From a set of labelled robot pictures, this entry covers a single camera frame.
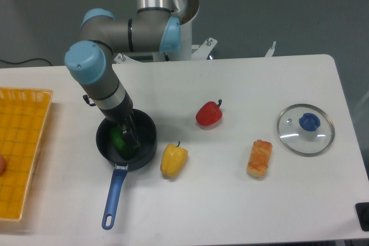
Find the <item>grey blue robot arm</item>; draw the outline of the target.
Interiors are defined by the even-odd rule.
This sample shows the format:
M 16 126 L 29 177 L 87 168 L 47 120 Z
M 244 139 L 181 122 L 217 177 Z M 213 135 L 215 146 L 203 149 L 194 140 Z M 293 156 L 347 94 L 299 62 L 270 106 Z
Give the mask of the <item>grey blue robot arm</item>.
M 112 69 L 119 52 L 175 52 L 180 49 L 180 20 L 172 16 L 171 0 L 137 0 L 137 15 L 117 20 L 104 9 L 86 13 L 80 40 L 65 54 L 65 65 L 81 85 L 85 101 L 120 127 L 132 149 L 141 146 L 132 119 L 133 102 Z

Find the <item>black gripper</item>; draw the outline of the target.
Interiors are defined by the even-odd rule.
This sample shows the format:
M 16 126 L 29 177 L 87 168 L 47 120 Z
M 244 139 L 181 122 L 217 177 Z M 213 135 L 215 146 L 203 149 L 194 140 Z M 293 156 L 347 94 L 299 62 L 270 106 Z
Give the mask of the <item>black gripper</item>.
M 112 104 L 109 103 L 109 99 L 93 100 L 93 103 L 91 103 L 91 98 L 87 94 L 83 95 L 82 98 L 89 106 L 97 106 L 103 115 L 112 122 L 123 123 L 128 118 L 129 124 L 124 123 L 121 125 L 121 138 L 129 149 L 141 148 L 141 142 L 134 123 L 134 115 L 131 115 L 133 102 L 127 93 L 123 99 L 113 99 Z

